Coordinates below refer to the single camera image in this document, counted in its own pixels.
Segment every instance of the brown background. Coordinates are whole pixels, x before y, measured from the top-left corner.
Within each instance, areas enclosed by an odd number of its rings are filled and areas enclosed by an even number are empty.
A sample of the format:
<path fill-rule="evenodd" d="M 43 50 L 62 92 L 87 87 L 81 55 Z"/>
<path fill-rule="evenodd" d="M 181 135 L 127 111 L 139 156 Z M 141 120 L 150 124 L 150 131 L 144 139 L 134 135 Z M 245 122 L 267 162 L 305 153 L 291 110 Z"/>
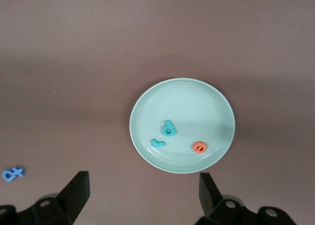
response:
<path fill-rule="evenodd" d="M 198 173 L 146 163 L 129 136 L 150 86 L 190 77 L 230 101 L 210 172 L 257 211 L 315 221 L 315 0 L 0 0 L 0 204 L 19 211 L 88 170 L 76 225 L 192 225 Z"/>

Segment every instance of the light green plate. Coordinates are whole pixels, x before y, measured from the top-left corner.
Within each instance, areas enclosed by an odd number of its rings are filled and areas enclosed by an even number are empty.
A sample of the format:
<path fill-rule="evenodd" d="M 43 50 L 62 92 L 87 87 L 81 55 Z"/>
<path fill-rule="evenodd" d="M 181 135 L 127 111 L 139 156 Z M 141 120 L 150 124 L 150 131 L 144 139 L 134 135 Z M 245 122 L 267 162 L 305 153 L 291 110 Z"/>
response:
<path fill-rule="evenodd" d="M 170 120 L 177 133 L 162 133 Z M 135 104 L 130 136 L 139 154 L 153 166 L 173 173 L 201 171 L 223 157 L 235 132 L 232 108 L 213 86 L 195 79 L 175 78 L 149 88 Z M 165 141 L 153 147 L 151 140 Z M 208 149 L 197 154 L 192 145 L 203 141 Z"/>

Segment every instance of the plate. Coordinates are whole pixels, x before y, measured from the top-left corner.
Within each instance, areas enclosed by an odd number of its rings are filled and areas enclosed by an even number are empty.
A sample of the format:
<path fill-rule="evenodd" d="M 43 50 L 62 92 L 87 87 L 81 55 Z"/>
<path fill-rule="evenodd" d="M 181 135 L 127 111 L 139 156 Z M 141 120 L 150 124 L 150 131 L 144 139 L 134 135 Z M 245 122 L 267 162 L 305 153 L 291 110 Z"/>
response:
<path fill-rule="evenodd" d="M 171 136 L 165 132 L 168 121 L 174 127 Z M 138 99 L 129 130 L 148 163 L 167 172 L 193 173 L 224 156 L 234 137 L 235 119 L 216 88 L 196 79 L 174 78 L 152 86 Z M 154 139 L 165 145 L 153 146 Z M 206 144 L 204 153 L 194 151 L 198 141 Z"/>

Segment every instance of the round plate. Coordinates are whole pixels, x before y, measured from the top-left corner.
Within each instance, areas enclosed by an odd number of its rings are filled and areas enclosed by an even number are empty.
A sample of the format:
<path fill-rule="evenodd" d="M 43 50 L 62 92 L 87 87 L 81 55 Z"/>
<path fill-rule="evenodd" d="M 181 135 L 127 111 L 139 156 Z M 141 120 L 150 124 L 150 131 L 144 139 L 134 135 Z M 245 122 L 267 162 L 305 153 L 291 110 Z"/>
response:
<path fill-rule="evenodd" d="M 162 133 L 170 120 L 176 134 Z M 190 78 L 175 78 L 149 88 L 135 104 L 129 123 L 132 142 L 153 166 L 173 173 L 201 171 L 223 157 L 230 147 L 235 119 L 226 98 L 213 86 Z M 152 140 L 164 141 L 154 147 Z M 198 154 L 193 144 L 203 141 Z"/>

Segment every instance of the orange round object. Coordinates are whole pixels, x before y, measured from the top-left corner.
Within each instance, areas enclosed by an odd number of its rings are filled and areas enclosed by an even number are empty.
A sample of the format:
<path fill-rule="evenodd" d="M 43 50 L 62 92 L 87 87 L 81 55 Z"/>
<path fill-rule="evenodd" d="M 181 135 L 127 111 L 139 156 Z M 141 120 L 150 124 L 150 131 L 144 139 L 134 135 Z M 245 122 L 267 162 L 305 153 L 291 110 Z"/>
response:
<path fill-rule="evenodd" d="M 202 154 L 202 153 L 205 153 L 206 150 L 207 150 L 207 145 L 205 142 L 203 141 L 196 141 L 194 144 L 193 144 L 193 147 L 192 149 L 198 153 L 198 154 Z"/>

